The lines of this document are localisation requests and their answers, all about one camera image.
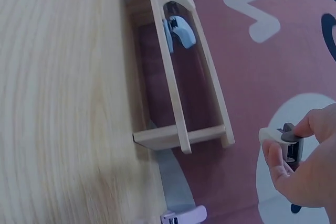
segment wooden slat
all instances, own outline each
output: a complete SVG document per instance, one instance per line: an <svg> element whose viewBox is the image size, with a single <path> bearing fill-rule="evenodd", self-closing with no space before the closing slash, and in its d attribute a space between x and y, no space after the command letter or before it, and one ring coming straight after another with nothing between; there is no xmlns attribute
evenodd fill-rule
<svg viewBox="0 0 336 224"><path fill-rule="evenodd" d="M191 144L209 141L223 135L225 135L224 125L209 127L188 133ZM180 146L176 125L136 132L133 134L133 139L136 143L156 151Z"/></svg>
<svg viewBox="0 0 336 224"><path fill-rule="evenodd" d="M224 125L209 127L206 129L191 131L188 133L191 144L212 140L215 138L222 137L223 135L225 135Z"/></svg>
<svg viewBox="0 0 336 224"><path fill-rule="evenodd" d="M176 78L174 74L172 59L169 53L168 45L166 42L166 36L164 33L161 7L158 5L158 0L151 0L154 22L156 26L157 36L159 38L159 44L162 54L163 66L167 78L169 94L172 102L175 123L177 127L177 134L180 139L181 150L184 153L191 153L190 142L188 139L187 128L184 121L184 115L182 105L180 101L180 95L176 84Z"/></svg>
<svg viewBox="0 0 336 224"><path fill-rule="evenodd" d="M207 80L213 102L215 104L215 109L217 111L217 121L218 123L225 125L226 134L221 137L222 146L227 147L234 144L235 139L233 136L230 119L227 113L221 85L219 84L217 72L198 14L196 11L193 11L189 14L191 21L190 25L192 26L196 36L196 47L204 71L204 76Z"/></svg>

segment wooden frame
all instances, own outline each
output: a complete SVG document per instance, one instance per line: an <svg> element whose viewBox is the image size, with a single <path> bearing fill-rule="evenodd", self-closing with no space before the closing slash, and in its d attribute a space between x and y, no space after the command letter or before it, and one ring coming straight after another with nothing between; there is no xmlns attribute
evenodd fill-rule
<svg viewBox="0 0 336 224"><path fill-rule="evenodd" d="M134 141L153 150L162 150L180 146L184 153L191 153L191 144L193 143L208 141L215 138L221 139L223 147L228 147L234 144L235 140L222 90L197 12L192 11L188 15L191 20L190 25L196 36L197 53L201 59L201 65L209 87L212 102L215 104L217 126L188 132L184 120L171 55L169 53L162 25L162 6L159 6L158 0L125 0L125 3L129 11L130 19L133 22L134 29L137 29L141 25L155 23L175 117L174 125L151 130L143 129L139 132L134 132ZM143 78L141 78L140 73L138 73L138 76L141 92L141 98L139 99L142 100L143 118L148 120L148 110L143 90L144 85L142 83Z"/></svg>

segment light wood grain surface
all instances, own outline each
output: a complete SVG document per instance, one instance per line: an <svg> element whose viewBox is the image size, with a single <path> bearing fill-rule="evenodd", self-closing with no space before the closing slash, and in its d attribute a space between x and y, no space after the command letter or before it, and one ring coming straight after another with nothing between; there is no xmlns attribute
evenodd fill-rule
<svg viewBox="0 0 336 224"><path fill-rule="evenodd" d="M0 223L158 223L123 0L0 0Z"/></svg>

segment finger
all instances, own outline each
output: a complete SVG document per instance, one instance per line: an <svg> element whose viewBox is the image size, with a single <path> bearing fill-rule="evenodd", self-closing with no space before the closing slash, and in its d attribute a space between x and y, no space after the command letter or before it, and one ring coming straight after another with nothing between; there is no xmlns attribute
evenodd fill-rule
<svg viewBox="0 0 336 224"><path fill-rule="evenodd" d="M274 187L290 202L304 205L301 195L304 195L302 176L294 173L282 159L281 146L273 142L268 150L268 168Z"/></svg>
<svg viewBox="0 0 336 224"><path fill-rule="evenodd" d="M294 134L301 137L314 135L314 122L318 118L320 110L309 111L304 118L294 127Z"/></svg>
<svg viewBox="0 0 336 224"><path fill-rule="evenodd" d="M289 176L294 173L293 169L286 162L283 163L283 166Z"/></svg>
<svg viewBox="0 0 336 224"><path fill-rule="evenodd" d="M264 158L266 161L266 164L268 165L268 153L269 153L269 148L271 147L272 143L274 143L274 141L272 140L265 140L262 144L262 152L264 153Z"/></svg>

